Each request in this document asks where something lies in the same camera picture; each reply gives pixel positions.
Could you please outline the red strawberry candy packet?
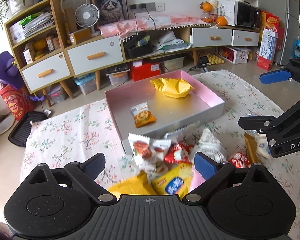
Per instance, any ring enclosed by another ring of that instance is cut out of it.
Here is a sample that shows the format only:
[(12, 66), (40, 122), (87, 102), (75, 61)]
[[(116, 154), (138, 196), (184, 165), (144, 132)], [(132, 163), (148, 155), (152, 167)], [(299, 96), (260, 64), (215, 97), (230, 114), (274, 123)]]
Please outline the red strawberry candy packet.
[(232, 163), (236, 168), (250, 168), (250, 160), (241, 152), (236, 152), (228, 158), (228, 162)]

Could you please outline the white snack bag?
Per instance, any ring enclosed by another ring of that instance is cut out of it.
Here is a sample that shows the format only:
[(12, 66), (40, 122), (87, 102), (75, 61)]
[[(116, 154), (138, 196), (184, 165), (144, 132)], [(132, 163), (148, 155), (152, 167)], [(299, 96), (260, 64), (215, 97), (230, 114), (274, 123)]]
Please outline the white snack bag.
[(194, 163), (194, 156), (197, 152), (202, 152), (217, 163), (226, 161), (228, 155), (221, 142), (208, 128), (203, 129), (200, 139), (195, 143), (194, 148), (189, 155), (191, 163)]

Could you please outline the yellow blue-label snack pack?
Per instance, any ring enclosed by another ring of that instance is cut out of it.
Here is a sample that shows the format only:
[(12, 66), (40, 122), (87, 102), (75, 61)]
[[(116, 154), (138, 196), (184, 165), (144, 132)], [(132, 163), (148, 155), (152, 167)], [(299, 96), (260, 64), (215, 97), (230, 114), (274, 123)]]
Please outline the yellow blue-label snack pack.
[(151, 182), (159, 195), (178, 195), (182, 199), (190, 191), (192, 164), (182, 163)]

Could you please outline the red white candy packet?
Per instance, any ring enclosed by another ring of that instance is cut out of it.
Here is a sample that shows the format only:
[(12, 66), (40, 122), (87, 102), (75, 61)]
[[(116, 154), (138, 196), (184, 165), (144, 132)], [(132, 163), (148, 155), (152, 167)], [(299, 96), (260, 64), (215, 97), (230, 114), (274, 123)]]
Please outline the red white candy packet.
[(186, 142), (179, 142), (174, 144), (168, 150), (168, 153), (164, 157), (164, 162), (169, 164), (190, 164), (190, 153), (192, 152), (193, 145)]

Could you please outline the striped yellow snack pack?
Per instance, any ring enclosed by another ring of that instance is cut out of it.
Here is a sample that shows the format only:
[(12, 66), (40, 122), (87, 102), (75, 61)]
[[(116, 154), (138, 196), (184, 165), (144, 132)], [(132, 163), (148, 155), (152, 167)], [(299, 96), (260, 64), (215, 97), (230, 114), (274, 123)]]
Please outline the striped yellow snack pack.
[(119, 182), (108, 189), (119, 199), (124, 194), (130, 195), (157, 195), (153, 187), (149, 185), (147, 173), (141, 171), (137, 176)]

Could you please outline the white nut snack packet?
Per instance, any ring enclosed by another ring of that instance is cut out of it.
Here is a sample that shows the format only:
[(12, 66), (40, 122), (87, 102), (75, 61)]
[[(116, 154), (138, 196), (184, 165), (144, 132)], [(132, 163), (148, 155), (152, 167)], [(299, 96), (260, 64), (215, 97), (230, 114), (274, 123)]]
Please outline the white nut snack packet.
[(160, 165), (171, 147), (169, 139), (152, 139), (129, 133), (128, 142), (133, 159), (140, 170), (148, 173), (158, 173), (162, 170)]

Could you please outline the lotus root snack packet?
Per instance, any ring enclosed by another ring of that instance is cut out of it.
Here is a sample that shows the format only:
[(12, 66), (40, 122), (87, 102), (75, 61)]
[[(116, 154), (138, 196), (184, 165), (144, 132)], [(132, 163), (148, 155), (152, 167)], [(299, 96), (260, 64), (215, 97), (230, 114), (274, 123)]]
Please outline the lotus root snack packet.
[(131, 107), (130, 111), (133, 115), (136, 128), (140, 128), (142, 126), (145, 126), (146, 124), (156, 122), (157, 120), (149, 110), (147, 102)]

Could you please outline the puffy yellow snack bag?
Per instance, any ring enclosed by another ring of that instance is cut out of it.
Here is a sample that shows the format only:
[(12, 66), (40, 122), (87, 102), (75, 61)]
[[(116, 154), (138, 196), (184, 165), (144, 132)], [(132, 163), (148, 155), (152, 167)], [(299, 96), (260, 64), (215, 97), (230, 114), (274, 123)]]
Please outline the puffy yellow snack bag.
[(170, 98), (184, 98), (194, 88), (183, 79), (158, 78), (150, 81), (151, 85), (159, 92)]

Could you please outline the pink wafer pack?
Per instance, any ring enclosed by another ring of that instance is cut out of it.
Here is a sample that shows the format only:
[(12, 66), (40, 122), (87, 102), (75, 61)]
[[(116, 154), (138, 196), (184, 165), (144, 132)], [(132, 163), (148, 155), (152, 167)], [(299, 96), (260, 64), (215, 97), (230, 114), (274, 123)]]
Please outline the pink wafer pack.
[(192, 166), (192, 174), (193, 177), (189, 188), (190, 192), (205, 182), (204, 177), (196, 170), (194, 165)]

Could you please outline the golden long snack pack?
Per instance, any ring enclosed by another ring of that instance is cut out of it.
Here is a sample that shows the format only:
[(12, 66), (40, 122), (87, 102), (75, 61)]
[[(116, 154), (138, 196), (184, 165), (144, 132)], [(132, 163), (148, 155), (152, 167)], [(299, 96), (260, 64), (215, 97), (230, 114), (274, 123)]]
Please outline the golden long snack pack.
[(249, 160), (252, 163), (260, 163), (261, 161), (256, 154), (257, 142), (255, 141), (255, 138), (252, 135), (245, 133), (244, 140), (245, 140), (245, 145), (247, 148), (247, 156)]

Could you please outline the white milk bread pack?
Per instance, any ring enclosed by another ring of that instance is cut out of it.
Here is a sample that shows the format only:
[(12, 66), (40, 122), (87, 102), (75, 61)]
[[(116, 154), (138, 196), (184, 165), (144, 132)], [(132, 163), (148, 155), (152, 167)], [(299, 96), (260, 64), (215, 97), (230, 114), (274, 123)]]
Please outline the white milk bread pack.
[(268, 146), (267, 137), (265, 134), (257, 134), (255, 136), (257, 143), (256, 154), (260, 158), (271, 159), (271, 153)]

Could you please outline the orange fruit lower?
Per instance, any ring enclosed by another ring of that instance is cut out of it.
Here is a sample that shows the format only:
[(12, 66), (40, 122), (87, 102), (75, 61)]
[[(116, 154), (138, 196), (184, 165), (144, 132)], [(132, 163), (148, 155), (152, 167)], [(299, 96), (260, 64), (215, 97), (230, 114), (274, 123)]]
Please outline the orange fruit lower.
[(224, 16), (219, 16), (216, 18), (215, 23), (218, 26), (226, 26), (227, 25), (227, 19)]

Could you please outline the black grill tray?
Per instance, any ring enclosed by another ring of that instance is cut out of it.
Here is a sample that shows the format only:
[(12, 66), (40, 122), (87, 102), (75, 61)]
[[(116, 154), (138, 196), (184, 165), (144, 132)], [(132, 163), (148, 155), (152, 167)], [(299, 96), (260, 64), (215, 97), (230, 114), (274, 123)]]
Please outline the black grill tray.
[(26, 113), (9, 134), (9, 142), (15, 146), (26, 147), (27, 139), (31, 133), (32, 124), (45, 119), (47, 119), (47, 116), (43, 112), (31, 111)]

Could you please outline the red gift bag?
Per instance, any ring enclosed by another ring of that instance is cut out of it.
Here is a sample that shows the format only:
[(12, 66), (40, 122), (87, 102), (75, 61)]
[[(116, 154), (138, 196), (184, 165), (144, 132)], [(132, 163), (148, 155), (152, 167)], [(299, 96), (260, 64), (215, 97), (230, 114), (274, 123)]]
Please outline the red gift bag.
[(26, 86), (15, 89), (12, 85), (6, 85), (0, 89), (0, 96), (17, 121), (35, 109), (36, 104), (29, 99), (29, 95)]

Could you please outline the wooden TV cabinet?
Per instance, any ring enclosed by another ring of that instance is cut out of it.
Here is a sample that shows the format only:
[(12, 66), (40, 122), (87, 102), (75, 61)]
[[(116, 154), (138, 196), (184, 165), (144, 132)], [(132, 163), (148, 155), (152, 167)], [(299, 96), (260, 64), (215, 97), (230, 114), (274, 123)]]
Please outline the wooden TV cabinet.
[[(54, 23), (19, 42), (14, 42), (10, 28), (26, 16), (40, 11), (50, 12)], [(89, 73), (98, 75), (102, 69), (142, 58), (136, 54), (135, 49), (133, 50), (133, 55), (129, 56), (124, 49), (124, 45), (132, 41), (134, 37), (141, 35), (143, 31), (122, 40), (118, 36), (104, 38), (100, 34), (94, 37), (89, 36), (78, 44), (72, 44), (70, 37), (66, 33), (65, 14), (62, 12), (60, 0), (39, 2), (8, 20), (4, 26), (15, 62), (31, 94), (46, 90), (48, 86), (55, 83), (61, 83), (68, 96), (72, 98), (73, 94), (65, 84), (66, 79), (80, 77)], [(177, 38), (192, 44), (188, 50), (217, 46), (252, 47), (256, 45), (259, 37), (256, 31), (213, 24), (147, 32), (161, 33), (170, 30), (175, 33)], [(52, 34), (58, 36), (59, 48), (31, 63), (27, 63), (23, 55), (26, 45)]]

